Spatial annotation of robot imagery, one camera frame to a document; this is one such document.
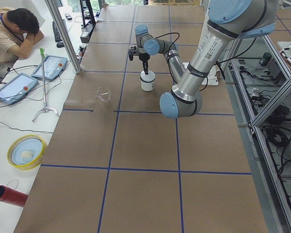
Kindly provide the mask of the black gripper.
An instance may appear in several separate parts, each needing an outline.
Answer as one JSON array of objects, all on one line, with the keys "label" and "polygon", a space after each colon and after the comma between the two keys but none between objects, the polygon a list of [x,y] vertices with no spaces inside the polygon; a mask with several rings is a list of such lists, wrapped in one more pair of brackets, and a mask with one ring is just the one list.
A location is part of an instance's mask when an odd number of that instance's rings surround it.
[{"label": "black gripper", "polygon": [[145,74],[148,74],[148,61],[150,55],[148,53],[140,52],[136,46],[129,48],[129,60],[133,61],[134,56],[138,56],[139,60],[142,61]]}]

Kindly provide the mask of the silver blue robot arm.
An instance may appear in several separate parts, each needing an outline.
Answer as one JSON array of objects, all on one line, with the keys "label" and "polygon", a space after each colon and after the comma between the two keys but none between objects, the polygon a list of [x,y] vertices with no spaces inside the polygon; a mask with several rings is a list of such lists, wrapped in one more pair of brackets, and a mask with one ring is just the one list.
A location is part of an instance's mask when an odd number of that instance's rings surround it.
[{"label": "silver blue robot arm", "polygon": [[151,56],[162,54],[165,57],[169,72],[174,83],[179,83],[185,67],[178,53],[178,47],[175,41],[162,40],[160,36],[153,37],[148,32],[145,24],[135,27],[136,46],[128,50],[129,60],[132,61],[134,56],[138,56],[142,62],[143,71],[149,74],[148,61]]},{"label": "silver blue robot arm", "polygon": [[202,106],[199,86],[231,40],[255,38],[275,29],[275,0],[211,0],[207,29],[198,49],[172,86],[160,98],[160,109],[168,118],[190,117]]}]

